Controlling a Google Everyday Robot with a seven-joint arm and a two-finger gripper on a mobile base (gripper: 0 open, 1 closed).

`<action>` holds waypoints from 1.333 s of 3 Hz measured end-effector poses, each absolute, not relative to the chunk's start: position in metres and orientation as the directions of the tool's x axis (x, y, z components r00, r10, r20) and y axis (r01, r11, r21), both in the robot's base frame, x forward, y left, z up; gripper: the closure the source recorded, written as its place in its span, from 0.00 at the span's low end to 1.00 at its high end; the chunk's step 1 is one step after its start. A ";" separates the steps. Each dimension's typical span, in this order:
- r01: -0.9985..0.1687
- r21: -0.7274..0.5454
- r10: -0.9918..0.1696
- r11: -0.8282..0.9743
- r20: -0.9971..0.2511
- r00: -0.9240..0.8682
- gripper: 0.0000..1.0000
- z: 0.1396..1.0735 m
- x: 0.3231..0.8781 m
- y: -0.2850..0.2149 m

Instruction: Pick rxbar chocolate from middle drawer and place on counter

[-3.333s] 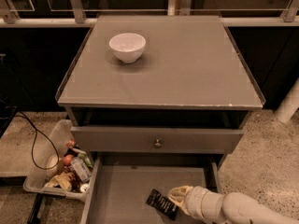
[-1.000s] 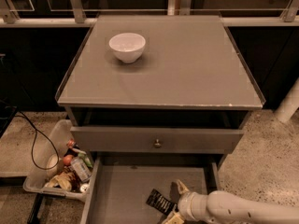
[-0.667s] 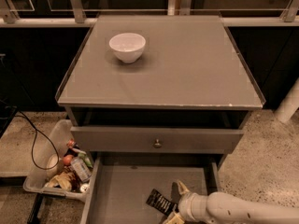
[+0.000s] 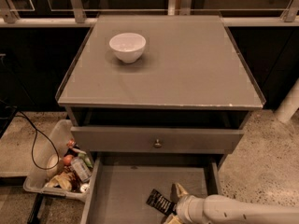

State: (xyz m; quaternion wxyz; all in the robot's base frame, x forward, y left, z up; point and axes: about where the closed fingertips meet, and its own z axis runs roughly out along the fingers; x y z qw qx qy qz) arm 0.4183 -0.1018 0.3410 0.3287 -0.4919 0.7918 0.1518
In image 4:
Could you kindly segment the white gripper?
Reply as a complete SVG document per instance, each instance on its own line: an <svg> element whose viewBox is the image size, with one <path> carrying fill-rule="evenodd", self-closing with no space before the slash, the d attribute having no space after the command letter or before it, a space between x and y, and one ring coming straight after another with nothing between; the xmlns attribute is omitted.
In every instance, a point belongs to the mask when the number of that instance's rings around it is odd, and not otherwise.
<svg viewBox="0 0 299 224"><path fill-rule="evenodd" d="M170 199L177 203L177 216L170 215L164 224L206 224L204 215L205 199L188 195L189 192L179 183L174 183L171 188Z"/></svg>

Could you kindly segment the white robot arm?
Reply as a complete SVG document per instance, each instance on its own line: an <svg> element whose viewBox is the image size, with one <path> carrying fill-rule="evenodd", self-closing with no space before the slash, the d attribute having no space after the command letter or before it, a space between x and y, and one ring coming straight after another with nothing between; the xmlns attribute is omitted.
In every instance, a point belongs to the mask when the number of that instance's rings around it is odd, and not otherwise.
<svg viewBox="0 0 299 224"><path fill-rule="evenodd" d="M174 187L176 213L163 224L299 224L298 207L243 203L218 194L199 198L179 183Z"/></svg>

